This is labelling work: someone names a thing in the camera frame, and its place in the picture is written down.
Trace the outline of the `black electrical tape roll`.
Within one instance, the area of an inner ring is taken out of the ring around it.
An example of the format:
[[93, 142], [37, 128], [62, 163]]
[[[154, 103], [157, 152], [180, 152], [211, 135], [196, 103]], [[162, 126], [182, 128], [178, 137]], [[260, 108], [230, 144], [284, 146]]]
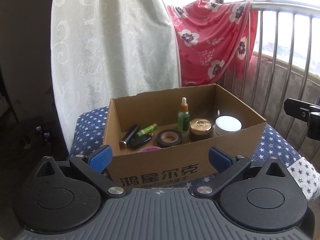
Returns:
[[160, 148], [177, 146], [182, 143], [182, 134], [174, 129], [166, 129], [157, 134], [157, 145]]

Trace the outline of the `white supplement bottle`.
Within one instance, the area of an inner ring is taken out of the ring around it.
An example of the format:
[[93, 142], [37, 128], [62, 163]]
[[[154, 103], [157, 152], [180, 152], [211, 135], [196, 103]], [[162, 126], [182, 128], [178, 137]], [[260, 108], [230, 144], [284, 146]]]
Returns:
[[220, 116], [215, 120], [214, 132], [217, 136], [237, 132], [242, 129], [242, 123], [232, 116]]

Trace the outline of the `black cylindrical tube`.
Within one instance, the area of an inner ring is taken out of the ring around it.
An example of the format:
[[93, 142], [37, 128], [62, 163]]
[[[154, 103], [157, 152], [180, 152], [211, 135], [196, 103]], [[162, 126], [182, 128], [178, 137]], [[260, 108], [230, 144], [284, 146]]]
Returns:
[[133, 125], [129, 131], [124, 135], [124, 137], [120, 140], [119, 145], [121, 148], [127, 148], [131, 140], [136, 136], [139, 132], [140, 127], [138, 125]]

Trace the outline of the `pink plastic lid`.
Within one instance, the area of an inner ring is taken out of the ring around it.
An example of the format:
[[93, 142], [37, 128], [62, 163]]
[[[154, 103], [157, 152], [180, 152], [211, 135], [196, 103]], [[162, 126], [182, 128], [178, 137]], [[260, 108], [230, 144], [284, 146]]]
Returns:
[[160, 147], [157, 147], [157, 146], [150, 146], [150, 147], [146, 147], [146, 148], [143, 148], [139, 151], [140, 152], [149, 152], [149, 151], [155, 151], [155, 150], [161, 150]]

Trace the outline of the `blue star-patterned cloth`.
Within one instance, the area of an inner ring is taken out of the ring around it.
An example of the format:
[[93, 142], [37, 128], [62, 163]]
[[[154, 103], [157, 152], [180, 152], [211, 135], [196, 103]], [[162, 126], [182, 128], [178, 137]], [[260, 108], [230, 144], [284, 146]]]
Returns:
[[[78, 117], [70, 157], [77, 154], [88, 155], [102, 146], [107, 114], [106, 106]], [[315, 167], [267, 124], [252, 160], [266, 161], [272, 155], [276, 155], [287, 167], [308, 201], [319, 198], [319, 173]]]

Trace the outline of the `white patterned curtain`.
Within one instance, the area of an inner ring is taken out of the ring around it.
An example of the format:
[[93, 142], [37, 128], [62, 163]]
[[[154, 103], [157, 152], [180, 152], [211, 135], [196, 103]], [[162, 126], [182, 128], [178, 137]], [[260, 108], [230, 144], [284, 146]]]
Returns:
[[67, 148], [80, 114], [112, 98], [181, 86], [163, 0], [53, 0], [50, 30], [54, 99]]

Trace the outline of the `brown cardboard box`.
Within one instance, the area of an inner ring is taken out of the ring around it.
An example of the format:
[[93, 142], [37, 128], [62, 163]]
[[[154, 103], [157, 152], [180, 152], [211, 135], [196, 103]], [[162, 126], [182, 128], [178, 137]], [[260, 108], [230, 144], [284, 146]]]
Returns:
[[[144, 147], [120, 147], [120, 140], [133, 125], [146, 128], [157, 124], [154, 135], [166, 129], [177, 130], [183, 97], [187, 99], [191, 119], [214, 122], [218, 115], [233, 116], [242, 123], [242, 129], [195, 142], [184, 132], [180, 145], [149, 152], [139, 153]], [[208, 159], [211, 147], [232, 156], [252, 157], [265, 126], [266, 120], [260, 114], [216, 84], [112, 99], [104, 135], [104, 144], [112, 149], [107, 171], [117, 185], [125, 188], [172, 186], [206, 177], [215, 172]]]

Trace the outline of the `green lip balm stick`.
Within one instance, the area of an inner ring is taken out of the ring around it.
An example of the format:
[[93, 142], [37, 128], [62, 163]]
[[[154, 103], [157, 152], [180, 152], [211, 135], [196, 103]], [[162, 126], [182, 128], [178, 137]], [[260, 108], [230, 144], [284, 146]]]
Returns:
[[141, 136], [143, 136], [143, 135], [145, 135], [145, 134], [149, 134], [149, 133], [153, 132], [153, 131], [156, 130], [156, 129], [157, 129], [157, 124], [152, 124], [152, 125], [144, 128], [144, 129], [141, 129], [141, 130], [137, 133], [137, 136], [138, 136], [138, 137], [141, 137]]

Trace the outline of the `black key fob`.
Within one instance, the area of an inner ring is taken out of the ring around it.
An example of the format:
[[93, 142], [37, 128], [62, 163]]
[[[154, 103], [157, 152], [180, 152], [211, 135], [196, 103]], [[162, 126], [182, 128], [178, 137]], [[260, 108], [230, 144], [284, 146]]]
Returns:
[[140, 137], [136, 137], [135, 139], [133, 139], [130, 142], [129, 146], [133, 150], [138, 149], [143, 145], [145, 145], [147, 142], [149, 142], [153, 137], [154, 137], [154, 134], [144, 134]]

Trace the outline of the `green dropper bottle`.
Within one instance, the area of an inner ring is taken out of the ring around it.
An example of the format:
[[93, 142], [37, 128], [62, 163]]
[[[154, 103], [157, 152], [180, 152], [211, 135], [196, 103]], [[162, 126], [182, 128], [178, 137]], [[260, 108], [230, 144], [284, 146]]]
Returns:
[[189, 107], [187, 104], [187, 99], [185, 97], [182, 98], [180, 104], [180, 111], [178, 112], [178, 130], [182, 132], [187, 132], [189, 130]]

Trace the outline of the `metal window railing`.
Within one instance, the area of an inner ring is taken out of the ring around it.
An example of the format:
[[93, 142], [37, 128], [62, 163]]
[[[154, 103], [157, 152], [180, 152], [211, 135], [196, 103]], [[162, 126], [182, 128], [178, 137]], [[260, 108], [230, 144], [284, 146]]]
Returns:
[[[221, 0], [241, 2], [246, 0]], [[265, 117], [308, 161], [319, 164], [319, 143], [306, 125], [285, 114], [284, 101], [319, 103], [319, 0], [250, 0], [258, 12], [257, 35], [245, 77], [225, 85]]]

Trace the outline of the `dark jar with copper lid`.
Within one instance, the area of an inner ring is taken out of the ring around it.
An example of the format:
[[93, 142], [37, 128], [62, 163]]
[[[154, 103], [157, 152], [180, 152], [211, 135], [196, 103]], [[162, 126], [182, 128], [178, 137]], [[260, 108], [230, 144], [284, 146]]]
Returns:
[[189, 138], [191, 141], [211, 138], [212, 130], [212, 124], [207, 119], [193, 119], [189, 122]]

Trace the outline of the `red floral cloth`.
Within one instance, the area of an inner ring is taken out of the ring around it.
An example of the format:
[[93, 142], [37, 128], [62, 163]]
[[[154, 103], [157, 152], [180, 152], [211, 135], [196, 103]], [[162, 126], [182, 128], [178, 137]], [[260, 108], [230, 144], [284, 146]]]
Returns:
[[182, 86], [215, 83], [228, 68], [237, 78], [253, 53], [258, 12], [251, 2], [197, 0], [185, 7], [168, 6], [177, 36]]

